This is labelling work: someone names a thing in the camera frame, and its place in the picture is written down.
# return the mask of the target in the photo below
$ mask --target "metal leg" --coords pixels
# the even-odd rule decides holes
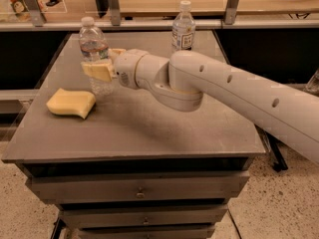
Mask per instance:
[[[41,27],[46,23],[46,19],[42,14],[37,0],[24,0],[28,6],[31,16],[31,22],[35,27]]]
[[[279,172],[281,170],[287,170],[288,166],[287,166],[286,161],[280,152],[280,149],[277,146],[276,138],[269,133],[267,134],[267,136],[269,139],[269,144],[271,146],[272,152],[274,153],[274,155],[277,159],[277,162],[275,162],[272,166],[273,169],[277,172]]]
[[[227,25],[232,25],[235,22],[237,7],[239,0],[228,0],[227,6],[224,14],[224,23]]]
[[[110,13],[111,13],[111,23],[113,26],[121,25],[121,11],[119,0],[108,0]]]
[[[58,218],[57,221],[55,222],[55,227],[51,235],[51,239],[59,239],[61,230],[66,226],[66,224]]]

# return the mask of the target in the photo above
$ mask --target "bottle label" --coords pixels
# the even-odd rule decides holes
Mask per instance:
[[[194,38],[194,27],[172,28],[172,44],[178,50],[190,50]]]
[[[103,42],[88,41],[83,43],[80,48],[87,61],[103,60],[109,57],[109,47]]]

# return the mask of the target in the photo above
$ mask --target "bottle cap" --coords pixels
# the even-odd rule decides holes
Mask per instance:
[[[87,26],[93,26],[94,25],[94,18],[92,17],[84,17],[81,19],[82,26],[87,27]]]
[[[190,11],[190,9],[191,9],[190,1],[187,1],[187,0],[180,1],[179,9],[180,9],[180,11]]]

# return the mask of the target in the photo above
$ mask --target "table top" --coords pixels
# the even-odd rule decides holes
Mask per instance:
[[[106,33],[110,47],[169,57],[171,32]],[[197,31],[194,49],[223,61],[212,32]],[[115,90],[86,119],[51,114],[46,102],[59,89],[89,91],[78,35],[66,43],[2,157],[5,162],[255,156],[265,153],[254,124],[204,95],[201,107],[182,113],[145,90],[114,81]]]

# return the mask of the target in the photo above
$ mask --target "sponge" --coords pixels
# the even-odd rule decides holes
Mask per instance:
[[[92,78],[103,82],[111,82],[114,67],[111,60],[100,60],[97,62],[81,62],[84,73]]]
[[[59,89],[48,100],[47,108],[55,115],[75,115],[85,119],[95,102],[96,98],[90,92]]]

